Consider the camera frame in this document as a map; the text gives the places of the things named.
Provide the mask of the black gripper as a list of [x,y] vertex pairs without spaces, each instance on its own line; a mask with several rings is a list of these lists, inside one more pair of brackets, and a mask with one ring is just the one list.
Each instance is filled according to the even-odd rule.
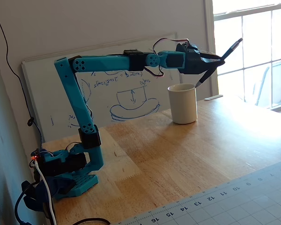
[[180,73],[185,75],[213,73],[218,67],[225,64],[220,56],[212,52],[198,50],[194,44],[177,44],[176,51],[185,53],[184,68],[178,69]]

